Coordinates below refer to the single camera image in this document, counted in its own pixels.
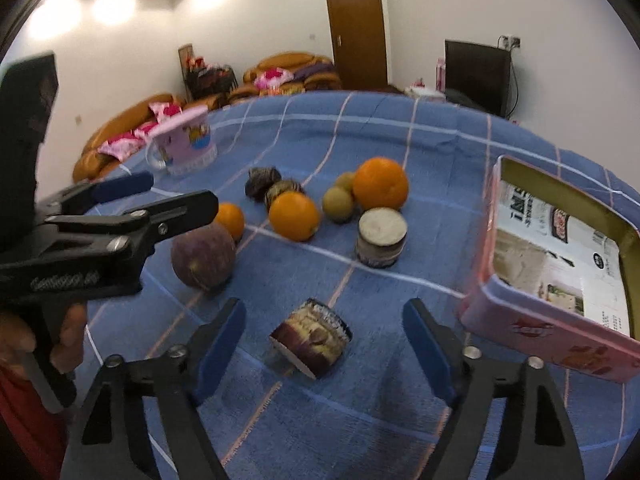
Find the can lid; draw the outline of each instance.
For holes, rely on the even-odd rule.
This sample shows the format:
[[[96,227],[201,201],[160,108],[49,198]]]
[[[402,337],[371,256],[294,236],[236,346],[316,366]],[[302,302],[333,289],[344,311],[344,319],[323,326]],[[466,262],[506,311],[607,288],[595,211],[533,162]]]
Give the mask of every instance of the can lid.
[[[397,244],[406,236],[407,224],[395,209],[377,207],[360,217],[358,228],[365,241],[385,247]]]

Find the blue gripper pad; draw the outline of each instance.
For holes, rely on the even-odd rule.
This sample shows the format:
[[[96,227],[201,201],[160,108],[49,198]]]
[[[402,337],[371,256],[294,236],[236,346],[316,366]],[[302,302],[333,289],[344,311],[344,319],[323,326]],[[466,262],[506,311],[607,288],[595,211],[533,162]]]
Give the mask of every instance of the blue gripper pad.
[[[119,198],[149,191],[154,184],[154,176],[149,171],[118,176],[96,184],[91,197],[97,204],[111,202]]]
[[[188,343],[190,393],[197,406],[212,396],[220,384],[246,325],[246,307],[231,298],[215,317],[199,327]]]
[[[402,326],[433,395],[452,406],[460,396],[457,386],[464,371],[462,344],[453,330],[435,322],[418,298],[404,304]]]

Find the pink tin box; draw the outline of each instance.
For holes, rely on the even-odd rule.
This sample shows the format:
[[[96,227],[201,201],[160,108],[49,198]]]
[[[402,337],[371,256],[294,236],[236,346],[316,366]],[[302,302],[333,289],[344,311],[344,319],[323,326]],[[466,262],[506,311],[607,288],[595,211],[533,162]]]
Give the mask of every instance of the pink tin box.
[[[500,181],[561,209],[565,218],[582,221],[617,244],[630,336],[518,290],[497,276]],[[458,311],[465,329],[526,355],[618,383],[640,372],[640,342],[635,339],[640,335],[640,237],[628,221],[570,184],[502,156],[492,173],[484,226],[474,282]]]

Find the table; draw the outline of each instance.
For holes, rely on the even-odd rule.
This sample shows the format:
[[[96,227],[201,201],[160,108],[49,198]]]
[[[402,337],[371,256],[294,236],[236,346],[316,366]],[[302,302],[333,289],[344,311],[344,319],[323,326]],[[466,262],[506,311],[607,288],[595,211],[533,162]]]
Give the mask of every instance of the table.
[[[218,159],[180,178],[156,176],[152,191],[101,205],[101,214],[197,189],[242,207],[247,222],[234,276],[217,296],[187,288],[159,244],[136,298],[90,305],[86,358],[78,370],[84,394],[111,353],[128,360],[155,356],[185,342],[226,298],[241,298],[247,328],[216,395],[200,409],[212,444],[232,479],[413,479],[446,421],[401,327],[400,312],[418,296],[438,322],[453,326],[466,290],[481,225],[489,168],[508,153],[559,175],[610,203],[640,225],[640,194],[610,171],[502,119],[447,104],[366,92],[308,92],[251,100],[212,112]],[[402,213],[406,249],[388,270],[356,263],[356,222],[323,221],[308,244],[274,234],[266,211],[244,196],[252,166],[276,166],[319,202],[344,171],[384,155],[406,168],[411,193]],[[148,169],[141,155],[122,172]],[[308,297],[328,303],[348,323],[353,341],[325,378],[311,381],[271,349],[268,335]],[[489,355],[524,356],[466,338]],[[567,405],[587,478],[603,479],[640,426],[640,382],[609,383],[551,365]],[[484,478],[503,404],[494,402],[472,478]],[[158,412],[150,433],[161,471],[176,478],[166,456]]]

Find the white wall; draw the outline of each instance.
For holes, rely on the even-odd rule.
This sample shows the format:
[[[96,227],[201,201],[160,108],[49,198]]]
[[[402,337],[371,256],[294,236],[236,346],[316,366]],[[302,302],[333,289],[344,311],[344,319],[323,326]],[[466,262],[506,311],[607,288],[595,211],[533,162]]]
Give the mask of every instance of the white wall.
[[[606,0],[388,0],[394,82],[433,84],[444,39],[522,38],[523,126],[640,189],[640,51]]]
[[[390,70],[386,0],[382,3]],[[261,59],[284,50],[333,58],[326,0],[181,0],[175,11],[178,40],[193,43],[208,62],[230,64],[239,80]]]
[[[60,89],[40,149],[38,197],[71,183],[82,147],[109,118],[149,95],[184,93],[169,2],[137,0],[129,20],[104,25],[93,16],[94,1],[76,0],[79,21],[47,39],[32,15],[2,62],[46,50],[56,54]]]

